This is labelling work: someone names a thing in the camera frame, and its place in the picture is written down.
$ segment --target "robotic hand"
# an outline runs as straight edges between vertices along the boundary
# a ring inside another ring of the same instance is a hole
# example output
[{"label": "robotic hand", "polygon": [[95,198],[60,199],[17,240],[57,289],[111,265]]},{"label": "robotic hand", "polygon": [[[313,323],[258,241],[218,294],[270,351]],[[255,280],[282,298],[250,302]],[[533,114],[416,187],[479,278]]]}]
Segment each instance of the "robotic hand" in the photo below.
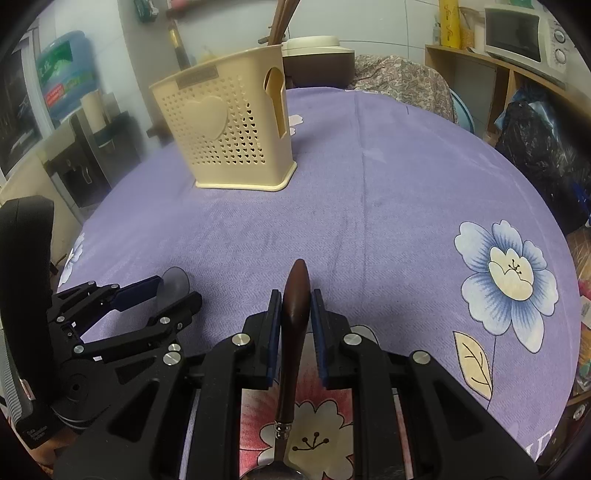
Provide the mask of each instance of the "robotic hand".
[{"label": "robotic hand", "polygon": [[[183,462],[187,480],[238,479],[241,393],[266,390],[275,376],[281,293],[200,355],[185,356],[177,339],[201,308],[197,292],[141,330],[84,343],[108,311],[154,297],[161,278],[52,295],[52,218],[41,197],[0,209],[0,378],[16,432],[29,448],[64,426],[79,434],[58,456],[56,480],[177,479]],[[324,386],[352,389],[356,479],[538,478],[531,458],[427,352],[384,352],[327,311],[320,290],[310,316]]]}]

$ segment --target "microwave oven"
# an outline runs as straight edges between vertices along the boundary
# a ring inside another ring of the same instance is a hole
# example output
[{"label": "microwave oven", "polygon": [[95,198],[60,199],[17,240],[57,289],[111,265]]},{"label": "microwave oven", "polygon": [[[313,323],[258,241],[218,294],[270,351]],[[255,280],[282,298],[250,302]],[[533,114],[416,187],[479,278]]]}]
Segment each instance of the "microwave oven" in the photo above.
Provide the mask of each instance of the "microwave oven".
[{"label": "microwave oven", "polygon": [[564,85],[573,45],[551,15],[500,4],[484,10],[488,54]]}]

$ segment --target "chopstick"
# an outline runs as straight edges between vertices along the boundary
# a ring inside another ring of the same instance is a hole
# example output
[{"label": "chopstick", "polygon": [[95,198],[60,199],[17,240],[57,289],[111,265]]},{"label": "chopstick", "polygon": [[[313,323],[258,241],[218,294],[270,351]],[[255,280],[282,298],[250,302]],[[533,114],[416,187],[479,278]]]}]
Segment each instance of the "chopstick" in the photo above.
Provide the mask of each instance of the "chopstick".
[{"label": "chopstick", "polygon": [[283,38],[283,34],[287,30],[287,26],[290,24],[291,17],[296,13],[296,8],[299,3],[300,0],[286,0],[283,15],[281,16],[281,23],[279,24],[279,43]]},{"label": "chopstick", "polygon": [[271,33],[269,35],[269,45],[277,45],[275,40],[277,36],[277,29],[279,28],[279,23],[281,21],[281,16],[283,14],[283,9],[285,8],[286,0],[277,0],[277,7],[275,9],[275,15],[273,16],[273,24],[271,26]]},{"label": "chopstick", "polygon": [[281,43],[287,25],[289,25],[299,3],[300,0],[278,0],[271,35],[269,35],[269,45],[279,45]]}]

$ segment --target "yellow bottle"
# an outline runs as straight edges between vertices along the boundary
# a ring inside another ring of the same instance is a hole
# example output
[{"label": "yellow bottle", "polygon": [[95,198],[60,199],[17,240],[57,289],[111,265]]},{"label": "yellow bottle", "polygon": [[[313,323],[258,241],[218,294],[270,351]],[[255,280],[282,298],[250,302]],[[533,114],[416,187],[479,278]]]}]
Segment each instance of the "yellow bottle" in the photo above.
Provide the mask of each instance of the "yellow bottle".
[{"label": "yellow bottle", "polygon": [[446,47],[460,48],[460,9],[457,0],[439,0],[439,18],[441,19],[441,44]]}]

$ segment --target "table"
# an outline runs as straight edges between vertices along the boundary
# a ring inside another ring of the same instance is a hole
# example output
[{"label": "table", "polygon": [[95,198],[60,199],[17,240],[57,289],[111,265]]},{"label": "table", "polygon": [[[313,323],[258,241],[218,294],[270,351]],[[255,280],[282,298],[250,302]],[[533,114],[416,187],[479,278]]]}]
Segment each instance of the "table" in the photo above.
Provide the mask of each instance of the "table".
[{"label": "table", "polygon": [[[385,350],[429,351],[538,456],[569,396],[580,323],[569,249],[541,197],[479,138],[385,96],[297,89],[288,109],[303,122],[284,190],[197,189],[171,144],[85,223],[61,288],[178,265],[204,299],[180,338],[196,353],[265,310],[302,257],[328,309]],[[85,341],[139,328],[153,309],[109,314]],[[347,480],[350,394],[320,387],[308,337],[290,459],[311,479]],[[243,396],[242,471],[272,456],[276,393]]]}]

